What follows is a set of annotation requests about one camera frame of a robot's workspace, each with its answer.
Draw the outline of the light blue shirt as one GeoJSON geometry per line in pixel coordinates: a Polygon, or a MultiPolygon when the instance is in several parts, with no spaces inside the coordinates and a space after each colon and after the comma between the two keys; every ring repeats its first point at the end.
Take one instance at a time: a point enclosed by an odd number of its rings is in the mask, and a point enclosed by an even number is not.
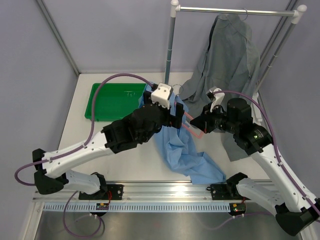
{"type": "Polygon", "coordinates": [[[163,126],[152,137],[166,166],[190,177],[193,184],[219,184],[226,174],[206,152],[198,152],[192,134],[185,128],[163,126]]]}

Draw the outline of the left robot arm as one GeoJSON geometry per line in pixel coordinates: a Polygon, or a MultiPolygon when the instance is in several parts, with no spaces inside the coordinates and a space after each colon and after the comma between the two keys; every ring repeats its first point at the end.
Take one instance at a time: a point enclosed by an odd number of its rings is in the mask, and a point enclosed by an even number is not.
{"type": "Polygon", "coordinates": [[[79,142],[52,152],[34,150],[34,183],[38,192],[49,195],[65,189],[81,192],[93,199],[103,199],[108,192],[105,177],[99,173],[76,172],[73,168],[97,158],[136,148],[148,142],[162,127],[179,129],[184,113],[181,103],[176,104],[174,115],[170,109],[148,103],[123,119],[103,127],[88,142],[79,142]]]}

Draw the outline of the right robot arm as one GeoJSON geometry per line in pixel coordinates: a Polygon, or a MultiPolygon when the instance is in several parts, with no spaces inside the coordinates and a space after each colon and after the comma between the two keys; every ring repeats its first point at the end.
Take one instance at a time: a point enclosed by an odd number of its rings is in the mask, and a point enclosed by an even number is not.
{"type": "Polygon", "coordinates": [[[214,130],[232,134],[237,146],[262,167],[278,190],[273,193],[247,175],[237,173],[227,180],[226,193],[230,198],[241,196],[254,201],[275,216],[278,225],[290,236],[319,220],[319,198],[280,156],[269,132],[253,122],[252,109],[246,100],[232,98],[226,109],[209,103],[190,123],[205,134],[214,130]]]}

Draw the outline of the green plastic tray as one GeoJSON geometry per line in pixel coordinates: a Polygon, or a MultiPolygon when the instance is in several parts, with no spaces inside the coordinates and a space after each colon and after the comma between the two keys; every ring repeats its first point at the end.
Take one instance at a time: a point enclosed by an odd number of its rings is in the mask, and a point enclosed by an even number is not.
{"type": "Polygon", "coordinates": [[[94,120],[113,122],[139,107],[145,83],[106,83],[95,100],[94,120]]]}

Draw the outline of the white metal clothes rack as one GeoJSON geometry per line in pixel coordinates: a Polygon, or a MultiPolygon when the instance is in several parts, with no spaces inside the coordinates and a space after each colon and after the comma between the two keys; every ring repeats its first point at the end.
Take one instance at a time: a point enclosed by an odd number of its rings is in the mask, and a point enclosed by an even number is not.
{"type": "MultiPolygon", "coordinates": [[[[281,50],[283,49],[285,43],[290,37],[292,31],[296,25],[300,22],[303,15],[307,11],[307,6],[304,4],[298,5],[298,0],[289,1],[287,7],[283,11],[278,10],[248,10],[248,15],[254,16],[272,16],[280,17],[278,24],[276,25],[274,31],[272,32],[271,37],[269,38],[267,44],[265,45],[264,50],[260,56],[262,62],[269,54],[271,48],[274,46],[276,40],[279,38],[281,31],[283,30],[286,23],[290,23],[286,32],[284,33],[281,41],[279,42],[276,50],[274,51],[272,57],[270,58],[268,64],[262,72],[261,78],[258,80],[255,87],[254,93],[258,93],[266,76],[273,67],[275,61],[277,60],[281,50]]],[[[165,63],[165,72],[164,72],[164,83],[168,84],[170,79],[171,72],[171,60],[172,60],[172,48],[174,41],[174,32],[175,32],[175,23],[177,13],[179,12],[195,12],[195,13],[215,13],[215,14],[238,14],[245,15],[243,9],[230,9],[230,8],[212,8],[212,7],[187,7],[181,6],[178,0],[172,0],[170,2],[170,25],[169,25],[169,34],[168,34],[168,44],[167,44],[167,54],[166,54],[166,63],[165,63]]]]}

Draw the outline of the aluminium mounting rail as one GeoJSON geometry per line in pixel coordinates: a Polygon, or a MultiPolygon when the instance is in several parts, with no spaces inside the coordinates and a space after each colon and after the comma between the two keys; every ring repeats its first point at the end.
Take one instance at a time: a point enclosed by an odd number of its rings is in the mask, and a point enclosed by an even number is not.
{"type": "Polygon", "coordinates": [[[211,201],[212,196],[206,187],[209,184],[192,184],[187,181],[111,181],[107,184],[124,185],[121,201],[132,202],[196,202],[211,201]]]}

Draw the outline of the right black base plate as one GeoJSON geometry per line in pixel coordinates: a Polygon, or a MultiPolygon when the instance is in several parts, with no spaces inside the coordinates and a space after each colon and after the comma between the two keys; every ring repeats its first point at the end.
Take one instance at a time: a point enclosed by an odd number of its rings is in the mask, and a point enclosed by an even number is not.
{"type": "Polygon", "coordinates": [[[211,184],[206,187],[210,192],[212,200],[247,200],[241,196],[235,186],[229,184],[211,184]]]}

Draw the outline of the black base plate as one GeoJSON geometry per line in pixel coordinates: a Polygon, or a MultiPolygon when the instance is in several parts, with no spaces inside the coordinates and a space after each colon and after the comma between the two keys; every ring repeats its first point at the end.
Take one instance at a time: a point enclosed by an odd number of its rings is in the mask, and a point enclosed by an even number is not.
{"type": "Polygon", "coordinates": [[[211,184],[206,187],[210,192],[212,200],[247,200],[241,196],[235,186],[229,184],[211,184]]]}
{"type": "Polygon", "coordinates": [[[123,199],[123,191],[124,185],[122,184],[107,184],[107,191],[98,191],[94,194],[86,194],[86,193],[79,193],[78,199],[79,200],[88,200],[88,201],[95,201],[95,200],[111,200],[120,201],[123,199]]]}

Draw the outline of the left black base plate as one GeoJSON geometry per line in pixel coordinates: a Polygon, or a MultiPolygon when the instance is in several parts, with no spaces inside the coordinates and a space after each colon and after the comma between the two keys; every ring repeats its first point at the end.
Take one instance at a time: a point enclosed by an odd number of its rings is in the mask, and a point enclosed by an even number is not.
{"type": "Polygon", "coordinates": [[[120,201],[123,199],[123,191],[124,185],[122,184],[107,184],[107,191],[98,191],[94,194],[86,194],[86,193],[79,193],[78,199],[79,200],[88,200],[88,201],[95,201],[95,200],[111,200],[120,201]]]}

